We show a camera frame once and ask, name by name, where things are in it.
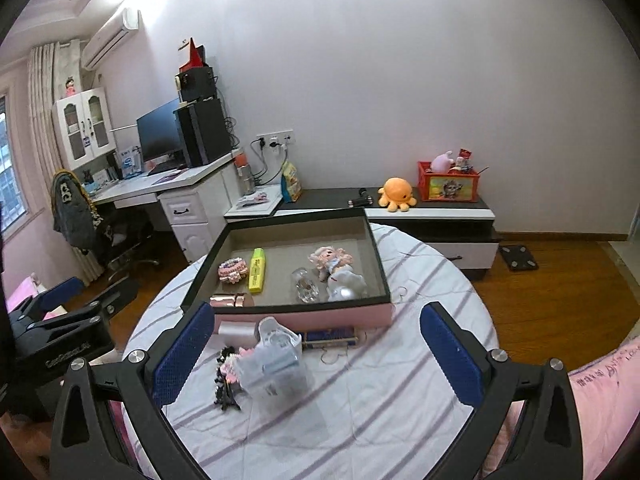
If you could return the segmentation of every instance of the ceiling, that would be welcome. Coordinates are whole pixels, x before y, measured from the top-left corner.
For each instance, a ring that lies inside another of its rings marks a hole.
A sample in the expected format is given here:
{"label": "ceiling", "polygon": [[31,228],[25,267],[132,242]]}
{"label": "ceiling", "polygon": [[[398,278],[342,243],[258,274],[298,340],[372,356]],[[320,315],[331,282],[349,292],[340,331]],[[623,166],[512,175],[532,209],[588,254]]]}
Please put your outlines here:
{"label": "ceiling", "polygon": [[0,70],[38,44],[90,38],[123,1],[31,0],[0,46]]}

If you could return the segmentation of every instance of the yellow highlighter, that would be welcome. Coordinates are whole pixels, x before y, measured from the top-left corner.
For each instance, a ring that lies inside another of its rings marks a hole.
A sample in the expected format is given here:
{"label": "yellow highlighter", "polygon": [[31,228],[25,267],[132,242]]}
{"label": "yellow highlighter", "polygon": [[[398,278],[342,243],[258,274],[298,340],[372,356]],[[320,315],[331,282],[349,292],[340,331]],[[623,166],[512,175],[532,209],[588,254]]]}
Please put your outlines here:
{"label": "yellow highlighter", "polygon": [[258,247],[254,249],[249,266],[249,292],[256,294],[262,292],[264,285],[264,249]]}

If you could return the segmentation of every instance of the orange octopus plush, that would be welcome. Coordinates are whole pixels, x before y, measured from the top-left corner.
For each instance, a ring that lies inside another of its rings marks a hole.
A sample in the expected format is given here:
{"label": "orange octopus plush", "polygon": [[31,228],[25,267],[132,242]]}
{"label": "orange octopus plush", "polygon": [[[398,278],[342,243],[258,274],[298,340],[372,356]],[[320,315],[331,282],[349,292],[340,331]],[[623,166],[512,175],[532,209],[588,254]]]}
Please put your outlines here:
{"label": "orange octopus plush", "polygon": [[409,206],[416,205],[418,201],[411,196],[412,188],[404,178],[393,177],[385,182],[385,186],[378,190],[382,193],[378,205],[386,207],[390,213],[397,211],[409,211]]}

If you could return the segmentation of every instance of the power outlet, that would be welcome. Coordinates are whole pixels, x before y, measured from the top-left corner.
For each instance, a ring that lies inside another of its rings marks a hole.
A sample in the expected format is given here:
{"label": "power outlet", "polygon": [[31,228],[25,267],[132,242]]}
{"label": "power outlet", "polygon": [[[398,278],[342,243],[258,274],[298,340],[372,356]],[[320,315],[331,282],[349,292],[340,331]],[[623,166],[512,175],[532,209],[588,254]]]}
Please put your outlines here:
{"label": "power outlet", "polygon": [[296,138],[293,136],[293,130],[283,130],[281,132],[273,132],[272,134],[259,134],[255,137],[256,139],[264,139],[266,146],[274,139],[278,139],[278,142],[282,146],[290,146],[296,142]]}

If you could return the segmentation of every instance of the window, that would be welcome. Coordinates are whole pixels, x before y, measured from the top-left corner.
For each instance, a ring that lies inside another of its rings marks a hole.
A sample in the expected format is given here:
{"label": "window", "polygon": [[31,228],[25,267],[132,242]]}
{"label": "window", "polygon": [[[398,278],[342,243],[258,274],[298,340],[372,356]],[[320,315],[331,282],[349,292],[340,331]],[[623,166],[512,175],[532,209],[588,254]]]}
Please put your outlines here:
{"label": "window", "polygon": [[26,213],[24,199],[11,162],[4,97],[0,97],[0,202],[2,202],[2,231],[4,232]]}

